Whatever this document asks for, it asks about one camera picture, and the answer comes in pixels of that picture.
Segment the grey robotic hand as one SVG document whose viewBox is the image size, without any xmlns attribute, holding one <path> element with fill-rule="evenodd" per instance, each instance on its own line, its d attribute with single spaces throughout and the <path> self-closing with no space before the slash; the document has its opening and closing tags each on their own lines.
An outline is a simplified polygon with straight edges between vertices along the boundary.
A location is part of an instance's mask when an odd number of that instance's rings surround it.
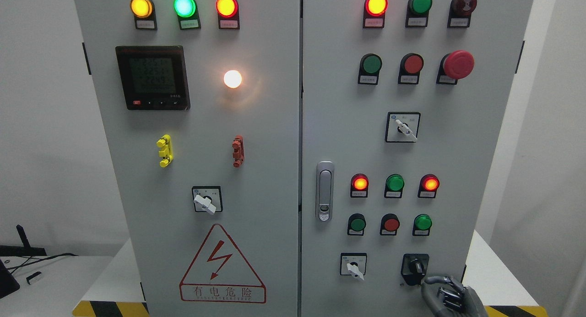
<svg viewBox="0 0 586 317">
<path fill-rule="evenodd" d="M 448 275 L 425 278 L 422 297 L 435 317 L 488 316 L 476 291 Z"/>
</svg>

